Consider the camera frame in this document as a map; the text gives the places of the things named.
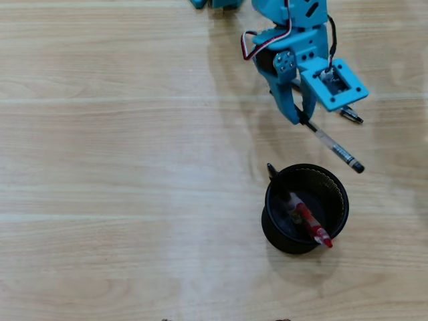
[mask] mesh pen holder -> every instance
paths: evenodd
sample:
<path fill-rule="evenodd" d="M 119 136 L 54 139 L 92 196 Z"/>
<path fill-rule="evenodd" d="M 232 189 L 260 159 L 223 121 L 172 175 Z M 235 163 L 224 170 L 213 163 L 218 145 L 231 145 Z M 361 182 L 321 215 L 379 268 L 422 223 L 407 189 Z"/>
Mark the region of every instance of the mesh pen holder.
<path fill-rule="evenodd" d="M 279 173 L 288 191 L 305 202 L 313 216 L 334 239 L 345 226 L 349 213 L 348 195 L 342 183 L 329 171 L 310 164 L 298 164 Z M 288 215 L 277 187 L 270 184 L 261 215 L 261 226 L 269 242 L 290 254 L 312 251 L 319 244 L 296 225 Z"/>

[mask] blue bracket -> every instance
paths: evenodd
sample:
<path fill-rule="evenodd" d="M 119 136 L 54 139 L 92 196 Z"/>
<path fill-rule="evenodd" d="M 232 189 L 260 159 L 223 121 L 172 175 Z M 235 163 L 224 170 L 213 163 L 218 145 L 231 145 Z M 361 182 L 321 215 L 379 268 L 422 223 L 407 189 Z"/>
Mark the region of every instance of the blue bracket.
<path fill-rule="evenodd" d="M 190 0 L 196 9 L 204 8 L 205 4 L 209 1 L 210 7 L 214 9 L 228 7 L 230 9 L 237 9 L 243 3 L 243 0 Z"/>
<path fill-rule="evenodd" d="M 253 38 L 255 45 L 283 34 L 282 29 L 268 29 Z M 259 54 L 254 63 L 269 86 L 281 113 L 292 123 L 299 124 L 300 118 L 294 108 L 292 81 L 297 76 L 300 65 L 316 59 L 316 56 L 328 56 L 327 29 L 321 25 L 305 32 L 293 30 L 289 37 L 272 43 L 266 53 Z M 303 111 L 311 118 L 315 111 L 316 96 L 304 82 L 300 86 L 303 97 Z"/>
<path fill-rule="evenodd" d="M 332 92 L 322 81 L 321 73 L 328 68 L 328 60 L 315 58 L 299 65 L 302 83 L 307 84 L 327 111 L 333 112 L 368 96 L 367 88 L 344 60 L 334 60 L 332 67 L 334 73 L 346 84 L 346 88 L 339 92 Z"/>

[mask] mounting plate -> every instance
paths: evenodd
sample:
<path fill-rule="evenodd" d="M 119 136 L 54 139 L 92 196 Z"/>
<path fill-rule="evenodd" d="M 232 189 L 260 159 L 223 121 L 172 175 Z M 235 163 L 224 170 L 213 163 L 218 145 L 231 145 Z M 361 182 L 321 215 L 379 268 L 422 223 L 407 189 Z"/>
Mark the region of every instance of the mounting plate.
<path fill-rule="evenodd" d="M 322 78 L 322 72 L 327 67 L 328 60 L 323 58 L 314 58 L 299 65 L 302 81 L 307 83 L 327 111 L 333 112 L 368 96 L 367 88 L 358 80 L 344 60 L 333 61 L 334 83 L 332 80 Z"/>

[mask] cup rim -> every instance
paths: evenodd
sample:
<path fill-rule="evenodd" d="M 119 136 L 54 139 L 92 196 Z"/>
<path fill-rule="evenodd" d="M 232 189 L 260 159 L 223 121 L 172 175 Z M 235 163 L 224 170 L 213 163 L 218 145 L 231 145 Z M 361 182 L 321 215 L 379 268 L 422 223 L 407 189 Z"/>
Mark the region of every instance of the cup rim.
<path fill-rule="evenodd" d="M 346 194 L 346 191 L 345 191 L 343 184 L 339 181 L 339 179 L 336 176 L 334 176 L 330 171 L 326 170 L 325 168 L 319 167 L 318 165 L 296 164 L 296 165 L 292 165 L 292 166 L 289 166 L 289 167 L 283 169 L 282 171 L 280 171 L 280 174 L 293 172 L 293 171 L 296 171 L 299 169 L 312 169 L 315 171 L 319 171 L 320 173 L 326 175 L 329 179 L 331 179 L 337 185 L 337 187 L 340 191 L 340 194 L 342 195 L 342 198 L 343 198 L 344 215 L 342 216 L 342 220 L 340 222 L 340 225 L 336 228 L 336 230 L 331 235 L 332 239 L 334 239 L 343 230 L 343 228 L 346 224 L 346 221 L 348 220 L 348 216 L 349 216 L 348 194 Z M 268 202 L 268 199 L 270 197 L 271 191 L 272 191 L 272 183 L 270 183 L 269 186 L 267 187 L 267 191 L 266 191 L 266 195 L 265 195 L 265 208 L 266 208 L 267 216 L 269 217 L 271 223 L 274 225 L 276 230 L 278 232 L 280 232 L 284 237 L 289 239 L 290 241 L 293 241 L 294 243 L 297 243 L 300 245 L 318 245 L 318 243 L 316 243 L 315 241 L 302 241 L 301 239 L 295 239 L 294 237 L 284 233 L 284 231 L 277 224 L 276 220 L 272 217 L 272 213 L 270 211 L 270 202 Z"/>

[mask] white wire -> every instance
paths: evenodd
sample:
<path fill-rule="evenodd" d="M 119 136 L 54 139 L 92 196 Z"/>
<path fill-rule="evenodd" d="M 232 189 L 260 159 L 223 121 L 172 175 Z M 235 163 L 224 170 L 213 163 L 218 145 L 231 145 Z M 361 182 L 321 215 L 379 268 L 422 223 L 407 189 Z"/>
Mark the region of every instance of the white wire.
<path fill-rule="evenodd" d="M 269 46 L 269 45 L 271 45 L 271 44 L 273 44 L 279 40 L 283 40 L 284 38 L 288 37 L 291 34 L 291 32 L 292 32 L 292 16 L 291 16 L 291 11 L 290 11 L 290 0 L 286 0 L 286 1 L 287 1 L 287 10 L 288 10 L 288 31 L 279 37 L 275 37 L 275 38 L 271 39 L 270 41 L 267 41 L 261 47 L 257 48 L 256 50 L 253 50 L 250 53 L 248 53 L 247 45 L 245 43 L 245 35 L 247 35 L 248 33 L 252 34 L 252 35 L 257 35 L 257 32 L 254 30 L 245 31 L 241 37 L 241 46 L 242 46 L 242 51 L 243 51 L 243 58 L 245 60 L 250 60 L 252 57 L 257 55 L 261 50 L 265 49 L 267 46 Z"/>

